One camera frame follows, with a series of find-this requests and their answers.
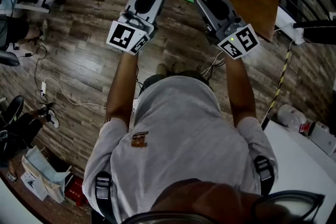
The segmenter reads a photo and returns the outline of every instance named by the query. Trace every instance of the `shirt sleeve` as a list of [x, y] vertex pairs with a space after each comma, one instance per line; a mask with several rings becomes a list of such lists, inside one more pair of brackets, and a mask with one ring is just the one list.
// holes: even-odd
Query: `shirt sleeve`
[[111, 174], [110, 159], [112, 151], [127, 132], [128, 128], [121, 119], [112, 118], [106, 122], [100, 130], [98, 140], [85, 168], [82, 184], [83, 194], [93, 209], [101, 215], [96, 201], [96, 176], [102, 171]]
[[246, 117], [238, 123], [237, 130], [247, 142], [252, 160], [259, 155], [269, 160], [274, 169], [276, 181], [278, 179], [278, 162], [259, 121], [254, 117]]

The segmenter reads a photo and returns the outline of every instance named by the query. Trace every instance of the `eyeglasses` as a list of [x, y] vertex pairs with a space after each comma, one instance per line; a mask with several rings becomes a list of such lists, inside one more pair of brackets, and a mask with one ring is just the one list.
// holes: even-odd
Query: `eyeglasses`
[[[313, 221], [324, 200], [324, 195], [307, 191], [289, 190], [264, 196], [251, 208], [253, 223], [290, 224], [305, 220], [315, 209]], [[135, 215], [122, 224], [217, 224], [217, 221], [201, 214], [156, 211]]]

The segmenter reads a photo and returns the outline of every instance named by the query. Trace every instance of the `black pants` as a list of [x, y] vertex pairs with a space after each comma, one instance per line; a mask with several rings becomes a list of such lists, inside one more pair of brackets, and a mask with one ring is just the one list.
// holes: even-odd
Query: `black pants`
[[5, 158], [13, 158], [20, 150], [30, 146], [38, 131], [42, 128], [40, 120], [33, 120], [29, 113], [23, 114], [16, 122], [9, 125], [8, 140], [5, 150]]
[[[209, 86], [209, 83], [203, 78], [203, 76], [200, 73], [198, 73], [197, 71], [195, 71], [195, 70], [186, 70], [186, 71], [183, 71], [183, 72], [178, 73], [178, 74], [173, 74], [173, 76], [185, 76], [185, 77], [190, 77], [190, 78], [198, 79], [199, 81], [201, 81], [201, 82], [203, 82], [203, 83], [205, 83], [206, 85]], [[153, 76], [147, 78], [144, 81], [144, 83], [143, 83], [143, 87], [140, 90], [140, 94], [145, 89], [147, 89], [150, 85], [153, 85], [154, 83], [156, 83], [156, 82], [158, 82], [158, 81], [160, 81], [162, 79], [165, 79], [167, 77], [171, 77], [171, 76], [166, 76], [166, 75], [162, 75], [162, 74], [156, 74], [156, 75], [153, 75]]]

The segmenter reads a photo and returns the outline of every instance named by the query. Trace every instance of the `black strap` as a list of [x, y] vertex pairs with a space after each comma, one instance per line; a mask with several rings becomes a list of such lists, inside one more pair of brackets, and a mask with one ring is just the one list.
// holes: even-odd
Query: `black strap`
[[117, 224], [111, 202], [111, 175], [100, 172], [96, 176], [96, 201], [100, 212], [111, 223]]
[[254, 160], [257, 173], [260, 177], [261, 195], [268, 195], [274, 183], [274, 170], [269, 160], [263, 156], [258, 156]]

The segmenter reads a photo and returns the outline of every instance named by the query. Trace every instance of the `shirt logo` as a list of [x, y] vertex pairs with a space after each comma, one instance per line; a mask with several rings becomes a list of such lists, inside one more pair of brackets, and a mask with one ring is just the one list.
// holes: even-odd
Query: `shirt logo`
[[131, 146], [132, 147], [147, 147], [147, 143], [145, 143], [146, 135], [148, 132], [136, 133], [133, 134]]

